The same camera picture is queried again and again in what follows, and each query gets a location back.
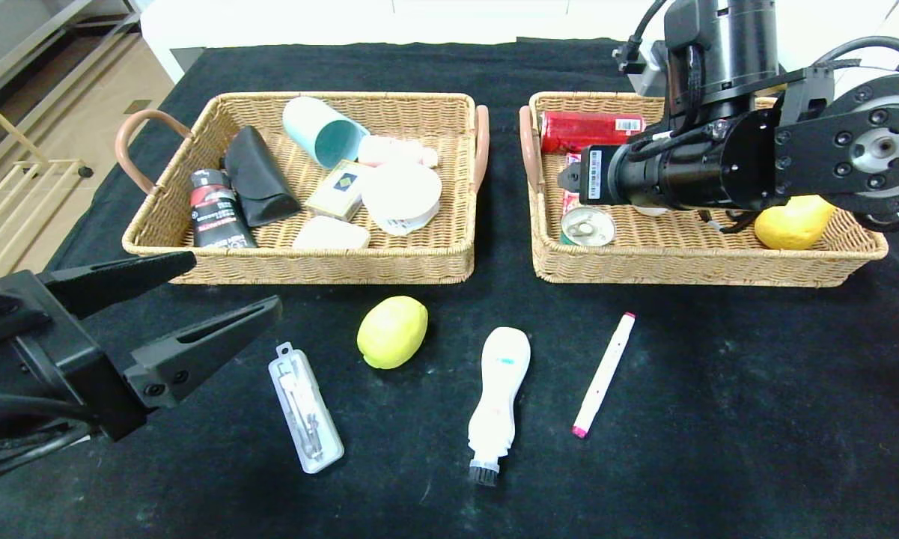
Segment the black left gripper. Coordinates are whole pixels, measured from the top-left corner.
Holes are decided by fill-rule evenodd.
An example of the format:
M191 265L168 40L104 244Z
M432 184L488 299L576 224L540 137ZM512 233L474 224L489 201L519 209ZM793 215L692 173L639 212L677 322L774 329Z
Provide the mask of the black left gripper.
M83 427L121 439L148 409L176 407L282 314L278 296L173 331L118 371L82 321L196 266L189 250L0 278L0 442L49 442Z

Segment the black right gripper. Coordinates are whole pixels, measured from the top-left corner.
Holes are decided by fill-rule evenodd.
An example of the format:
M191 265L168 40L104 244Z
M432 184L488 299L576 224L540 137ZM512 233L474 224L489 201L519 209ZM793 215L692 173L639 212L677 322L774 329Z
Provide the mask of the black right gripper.
M629 144L593 144L558 174L558 186L578 192L588 205L666 208L660 186L660 157L632 161Z

